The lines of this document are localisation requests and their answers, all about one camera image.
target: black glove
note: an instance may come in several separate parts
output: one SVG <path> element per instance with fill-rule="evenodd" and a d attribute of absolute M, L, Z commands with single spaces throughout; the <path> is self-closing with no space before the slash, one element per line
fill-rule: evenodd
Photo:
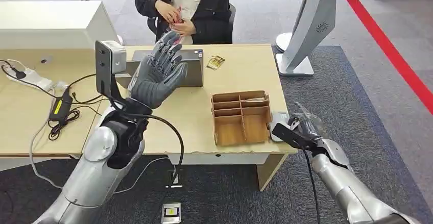
<path fill-rule="evenodd" d="M 312 140 L 318 140 L 320 138 L 329 138 L 325 129 L 323 128 L 322 120 L 316 115 L 310 113 L 303 105 L 296 103 L 302 110 L 302 113 L 294 113 L 290 115 L 288 125 L 298 126 L 295 130 L 304 137 Z"/>
<path fill-rule="evenodd" d="M 170 31 L 156 42 L 152 54 L 138 66 L 128 85 L 131 98 L 155 109 L 180 85 L 186 76 L 187 64 L 182 56 L 173 58 L 181 44 L 180 35 Z"/>

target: desk leg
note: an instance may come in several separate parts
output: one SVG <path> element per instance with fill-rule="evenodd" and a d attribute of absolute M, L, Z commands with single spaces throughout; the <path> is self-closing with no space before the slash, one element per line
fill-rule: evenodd
<path fill-rule="evenodd" d="M 269 154 L 264 164 L 257 165 L 258 186 L 263 192 L 288 154 Z"/>

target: gold card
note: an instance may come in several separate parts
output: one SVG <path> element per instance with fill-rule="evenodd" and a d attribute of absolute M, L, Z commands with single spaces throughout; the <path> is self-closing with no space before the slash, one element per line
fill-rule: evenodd
<path fill-rule="evenodd" d="M 224 61 L 225 59 L 220 56 L 212 56 L 210 57 L 207 67 L 213 70 L 217 70 L 224 63 Z"/>

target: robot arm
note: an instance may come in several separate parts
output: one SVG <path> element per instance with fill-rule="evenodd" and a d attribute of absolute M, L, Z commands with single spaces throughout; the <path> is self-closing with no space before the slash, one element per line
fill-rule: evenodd
<path fill-rule="evenodd" d="M 417 224 L 379 200 L 353 173 L 341 146 L 329 138 L 320 118 L 302 105 L 301 114 L 294 114 L 288 125 L 279 123 L 272 133 L 292 147 L 312 152 L 311 165 L 350 224 Z"/>
<path fill-rule="evenodd" d="M 132 114 L 151 115 L 186 76 L 182 57 L 173 58 L 182 47 L 175 44 L 178 40 L 179 35 L 170 32 L 155 44 L 134 74 L 126 99 L 114 79 L 115 73 L 126 68 L 123 47 L 109 41 L 96 43 L 97 90 L 112 106 L 90 134 L 60 195 L 34 223 L 95 223 L 103 204 L 145 149 L 143 132 L 148 120 Z"/>

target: chair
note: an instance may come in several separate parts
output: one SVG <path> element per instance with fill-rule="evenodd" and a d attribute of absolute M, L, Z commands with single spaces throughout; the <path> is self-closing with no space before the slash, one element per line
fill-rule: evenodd
<path fill-rule="evenodd" d="M 232 33 L 232 34 L 231 34 L 231 36 L 228 36 L 228 38 L 230 40 L 230 43 L 232 43 L 233 42 L 233 36 L 232 36 L 233 35 L 233 23 L 234 23 L 234 16 L 236 14 L 236 8 L 234 7 L 234 5 L 232 5 L 230 3 L 229 3 L 229 11 L 230 11 L 229 30 L 230 30 L 230 33 Z M 149 17 L 148 18 L 148 27 L 154 34 L 156 34 L 157 22 L 158 22 L 157 17 Z"/>

